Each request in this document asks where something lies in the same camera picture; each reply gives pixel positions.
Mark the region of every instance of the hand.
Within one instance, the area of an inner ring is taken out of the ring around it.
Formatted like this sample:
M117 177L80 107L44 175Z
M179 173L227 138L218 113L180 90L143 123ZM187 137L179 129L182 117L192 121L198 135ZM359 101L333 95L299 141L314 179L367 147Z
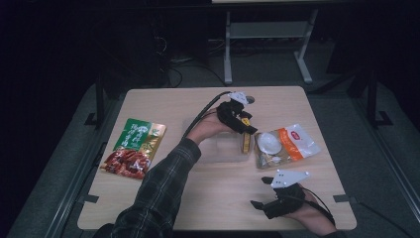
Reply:
M303 192L305 193L305 200L318 204L318 201L310 192L305 189L303 189ZM325 236L337 231L337 228L327 217L307 203L303 203L298 210L284 215L284 217L299 221L306 229L318 236Z
M220 122L217 117L216 109L210 109L197 125L188 133L186 138L194 141L199 145L202 141L207 138L213 137L221 132L234 132L230 127Z

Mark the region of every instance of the cable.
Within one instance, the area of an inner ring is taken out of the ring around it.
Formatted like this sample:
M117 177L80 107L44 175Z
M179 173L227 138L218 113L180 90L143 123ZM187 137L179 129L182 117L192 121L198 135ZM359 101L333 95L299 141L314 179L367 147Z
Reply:
M197 65L179 65L178 67L202 67L202 68L207 69L208 71L212 72L219 79L219 81L222 82L222 84L224 86L227 86L227 84L225 83L225 81L215 71L213 71L213 69L211 69L208 66L197 64Z
M284 197L284 198L290 198L290 199L294 199L294 200L298 200L304 203L307 203L308 205L312 206L313 208L317 209L318 211L321 212L321 214L323 214L325 217L327 217L331 223L333 223L334 226L336 226L336 221L334 220L333 214L331 214L330 209L328 209L328 207L325 205L325 203L317 196L315 195L322 204L324 204L325 208L324 209L322 206L320 206L319 204L317 204L316 202L313 201L308 201L305 199L300 199L294 196L289 196L289 195L278 195L279 197Z
M313 191L311 191L311 190L309 190L308 188L306 188L306 187L302 187L303 189L305 189L305 190L307 190L307 191L309 191L309 192L311 192L312 193L312 195L314 195L319 201L321 201L321 203L325 206L325 208L328 210L328 212L331 214L331 211L330 211L330 209L328 209L328 206L324 203L324 201L323 200L321 200L321 198L319 198L319 196L317 195L317 194L315 194L315 192L313 192Z
M181 82L183 80L182 73L180 71L174 69L174 68L169 68L168 70L175 71L175 72L177 72L179 74L179 83L177 83L176 85L172 85L172 82L170 81L170 78L168 79L169 86L172 87L172 88L177 88L181 84Z
M384 215L380 214L378 211L374 210L370 206L364 204L363 202L358 202L358 204L361 205L361 206L364 206L370 212L376 214L377 216L379 216L379 217L383 218L384 220L386 220L387 222L389 222L391 225L395 226L399 231L404 233L407 237L414 238L414 236L411 236L406 230L404 230L404 228L402 228L401 226L399 226L395 222L391 221L389 218L385 217Z
M192 130L192 128L194 128L194 126L197 124L197 122L199 120L201 120L201 118L203 117L204 113L206 113L211 106L213 106L214 103L216 103L216 101L218 101L220 99L220 97L222 97L225 94L231 93L231 91L224 91L222 93L220 93L219 95L217 95L216 97L213 98L213 100L211 100L204 108L203 110L201 110L200 113L198 113L198 115L195 117L195 119L192 121L192 123L189 125L189 127L186 129L185 133L182 136L182 140L186 137L186 135L188 135L188 133Z

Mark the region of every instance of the snack bag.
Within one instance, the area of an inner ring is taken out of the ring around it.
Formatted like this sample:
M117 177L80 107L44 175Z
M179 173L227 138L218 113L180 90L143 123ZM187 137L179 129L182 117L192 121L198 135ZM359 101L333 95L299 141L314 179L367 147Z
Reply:
M255 134L257 168L268 169L321 151L299 124Z
M122 177L143 179L165 129L160 124L129 118L113 153L100 169Z

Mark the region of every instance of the plaid shirt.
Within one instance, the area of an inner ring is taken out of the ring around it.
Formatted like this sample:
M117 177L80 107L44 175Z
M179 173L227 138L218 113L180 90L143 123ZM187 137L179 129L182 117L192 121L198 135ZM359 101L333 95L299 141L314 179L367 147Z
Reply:
M111 237L171 237L188 173L200 156L193 141L182 140L146 173L134 204L120 213Z

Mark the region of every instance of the green snack bag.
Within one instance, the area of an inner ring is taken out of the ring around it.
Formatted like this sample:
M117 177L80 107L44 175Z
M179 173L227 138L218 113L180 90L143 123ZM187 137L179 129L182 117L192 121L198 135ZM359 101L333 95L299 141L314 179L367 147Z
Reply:
M164 125L129 118L113 153L100 169L122 177L143 179L165 129Z

